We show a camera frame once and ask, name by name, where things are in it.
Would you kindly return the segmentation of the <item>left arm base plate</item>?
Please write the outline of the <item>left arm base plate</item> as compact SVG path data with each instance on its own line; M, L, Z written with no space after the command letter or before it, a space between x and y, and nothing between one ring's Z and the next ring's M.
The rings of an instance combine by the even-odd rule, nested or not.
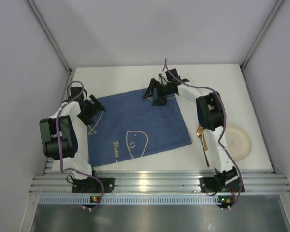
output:
M102 190L101 184L90 177L87 179L71 179L67 181L72 184L72 193L111 193L115 187L114 178L98 178L104 187Z

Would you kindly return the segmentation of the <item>blue cloth placemat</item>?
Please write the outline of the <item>blue cloth placemat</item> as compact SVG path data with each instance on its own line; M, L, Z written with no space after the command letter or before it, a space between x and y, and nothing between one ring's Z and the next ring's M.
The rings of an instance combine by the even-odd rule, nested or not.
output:
M105 111L87 127L89 163L103 166L143 158L192 143L176 96L165 106L153 106L156 95L142 99L145 90L100 97Z

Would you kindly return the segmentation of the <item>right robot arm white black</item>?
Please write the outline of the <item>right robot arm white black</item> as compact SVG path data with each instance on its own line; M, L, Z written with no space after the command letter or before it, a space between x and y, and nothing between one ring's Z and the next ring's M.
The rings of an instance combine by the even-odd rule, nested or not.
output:
M197 87L189 83L188 79L182 79L177 69L167 69L165 74L159 74L160 80L152 78L142 98L157 98L153 106L165 106L167 97L171 94L184 97L195 103L198 128L210 132L216 140L215 147L220 165L215 168L214 179L222 186L238 179L237 166L231 157L225 138L227 126L225 107L220 94L210 87Z

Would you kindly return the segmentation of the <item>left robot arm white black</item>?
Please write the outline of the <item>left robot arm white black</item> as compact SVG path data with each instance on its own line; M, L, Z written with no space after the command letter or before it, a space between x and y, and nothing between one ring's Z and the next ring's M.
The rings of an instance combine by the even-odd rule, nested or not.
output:
M39 122L43 153L54 161L56 171L72 172L77 180L95 176L94 168L89 164L89 155L85 155L87 128L95 124L93 117L105 112L105 107L88 95L84 86L69 86L68 97L59 109L50 117Z

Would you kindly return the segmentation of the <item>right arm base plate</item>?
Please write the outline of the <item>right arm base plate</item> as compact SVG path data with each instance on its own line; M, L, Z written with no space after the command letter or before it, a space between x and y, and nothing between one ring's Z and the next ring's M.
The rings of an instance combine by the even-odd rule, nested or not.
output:
M231 193L233 190L238 193L240 190L240 181L237 179L221 187L213 177L202 177L199 180L202 193Z

